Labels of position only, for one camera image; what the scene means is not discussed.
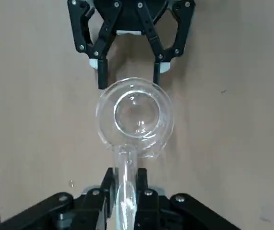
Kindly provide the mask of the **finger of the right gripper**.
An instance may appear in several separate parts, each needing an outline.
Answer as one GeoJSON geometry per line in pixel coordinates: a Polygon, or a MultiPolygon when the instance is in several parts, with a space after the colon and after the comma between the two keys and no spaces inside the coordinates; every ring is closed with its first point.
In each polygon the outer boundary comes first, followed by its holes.
{"type": "Polygon", "coordinates": [[[115,25],[122,11],[120,0],[69,0],[67,1],[72,35],[77,52],[93,59],[98,73],[98,87],[108,86],[108,51],[115,40],[115,25]],[[97,40],[92,41],[89,20],[98,11],[104,22],[97,40]]]}
{"type": "Polygon", "coordinates": [[[147,37],[155,56],[153,82],[159,83],[160,74],[169,70],[171,60],[175,57],[180,57],[184,52],[196,4],[193,0],[154,0],[153,3],[155,6],[162,7],[161,11],[156,13],[155,18],[151,16],[152,10],[148,7],[145,0],[140,0],[136,3],[136,14],[141,24],[142,32],[147,37]],[[159,35],[155,30],[154,22],[157,22],[166,10],[172,13],[178,27],[172,46],[163,48],[159,35]]]}

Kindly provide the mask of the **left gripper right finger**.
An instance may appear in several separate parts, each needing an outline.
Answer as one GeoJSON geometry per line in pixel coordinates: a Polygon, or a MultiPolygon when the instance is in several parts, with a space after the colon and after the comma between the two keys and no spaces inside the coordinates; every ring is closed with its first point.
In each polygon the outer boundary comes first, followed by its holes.
{"type": "Polygon", "coordinates": [[[137,171],[137,230],[238,230],[192,196],[177,193],[171,198],[149,188],[147,170],[137,171]]]}

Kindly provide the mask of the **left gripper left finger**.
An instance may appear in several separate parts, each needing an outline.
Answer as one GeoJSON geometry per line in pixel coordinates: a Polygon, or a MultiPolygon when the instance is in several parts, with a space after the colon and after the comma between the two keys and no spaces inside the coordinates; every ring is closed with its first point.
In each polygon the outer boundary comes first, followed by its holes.
{"type": "Polygon", "coordinates": [[[106,230],[114,205],[115,178],[108,168],[100,186],[74,198],[56,193],[0,224],[0,230],[106,230]]]}

